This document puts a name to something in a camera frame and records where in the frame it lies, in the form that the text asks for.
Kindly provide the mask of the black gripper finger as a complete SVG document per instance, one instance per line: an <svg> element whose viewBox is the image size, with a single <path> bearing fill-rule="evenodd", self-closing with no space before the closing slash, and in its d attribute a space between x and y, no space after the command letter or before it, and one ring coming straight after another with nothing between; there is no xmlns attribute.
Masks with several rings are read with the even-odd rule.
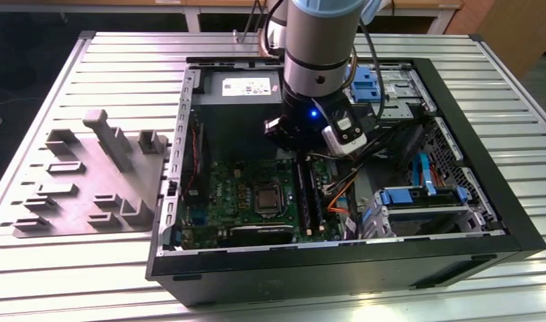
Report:
<svg viewBox="0 0 546 322"><path fill-rule="evenodd" d="M300 132L287 117L264 121L264 136L285 152L300 149Z"/></svg>

